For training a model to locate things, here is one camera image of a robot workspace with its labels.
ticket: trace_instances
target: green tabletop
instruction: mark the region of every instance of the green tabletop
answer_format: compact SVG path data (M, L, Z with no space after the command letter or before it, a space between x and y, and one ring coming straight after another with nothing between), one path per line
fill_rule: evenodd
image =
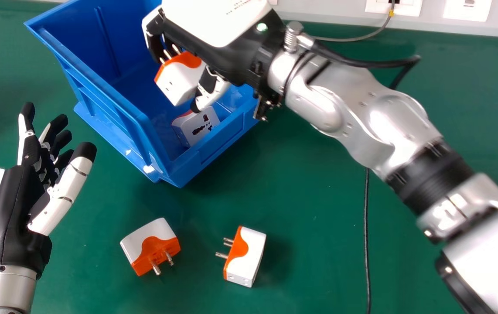
M344 147L288 109L259 123L185 188L151 183L73 113L76 99L51 52L22 25L52 4L0 2L0 167L16 162L17 113L37 107L36 127L69 115L72 145L98 157L78 201L52 233L54 250L35 313L363 313L363 168ZM354 36L364 27L313 24L311 34ZM362 59L418 53L401 91L474 169L498 183L498 38L386 30L333 44ZM394 72L376 71L383 83ZM380 180L371 183L374 314L458 314L434 271L439 249ZM137 277L119 241L165 217L181 242L175 266ZM267 233L251 289L225 282L222 237L238 225Z

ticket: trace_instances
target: gray cable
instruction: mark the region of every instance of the gray cable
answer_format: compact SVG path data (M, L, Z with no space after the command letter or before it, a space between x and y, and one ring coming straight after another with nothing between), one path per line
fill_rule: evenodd
M394 6L395 6L395 0L392 0L391 1L391 8L390 8L390 10L392 12L394 12ZM354 37L354 38L329 38L329 37L317 37L317 36L313 36L313 37L315 37L315 39L318 39L318 40L334 41L334 42L360 41L360 40L364 40L367 38L371 38L371 37L375 36L376 34L379 34L380 32L382 32L389 24L391 18L392 18L392 15L389 13L389 16L387 16L385 23L381 27L377 28L377 30L375 30L374 32L371 32L369 34L365 34L365 35L359 36L359 37Z

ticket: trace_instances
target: white outlet plate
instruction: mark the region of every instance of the white outlet plate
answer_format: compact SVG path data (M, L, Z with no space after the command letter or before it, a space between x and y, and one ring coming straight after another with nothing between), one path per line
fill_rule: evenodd
M420 16L423 0L400 0L395 4L395 15ZM388 14L391 7L390 0L366 0L365 12Z
M490 14L491 0L447 0L444 18L485 22Z

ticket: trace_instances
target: robotic arm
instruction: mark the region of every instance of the robotic arm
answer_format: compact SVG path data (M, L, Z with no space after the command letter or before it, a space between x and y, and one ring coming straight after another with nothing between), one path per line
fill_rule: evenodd
M51 255L50 233L65 216L96 157L92 143L59 154L71 141L59 115L40 137L34 105L18 115L17 165L0 169L0 314L28 314Z
M420 103L321 46L300 23L284 26L266 0L217 0L212 8L163 0L149 16L150 34L253 87L256 119L266 120L283 97L344 145L411 209L430 241L446 242L436 269L465 312L498 314L498 186L444 141Z

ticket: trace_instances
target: blue plastic bin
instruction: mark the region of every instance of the blue plastic bin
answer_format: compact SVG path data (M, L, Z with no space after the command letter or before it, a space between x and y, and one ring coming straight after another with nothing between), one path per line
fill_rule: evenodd
M193 147L171 128L174 107L153 79L158 65L143 17L159 0L71 0L24 23L55 54L73 88L75 112L151 181L183 187L253 127L257 101L232 87L213 107L221 123Z

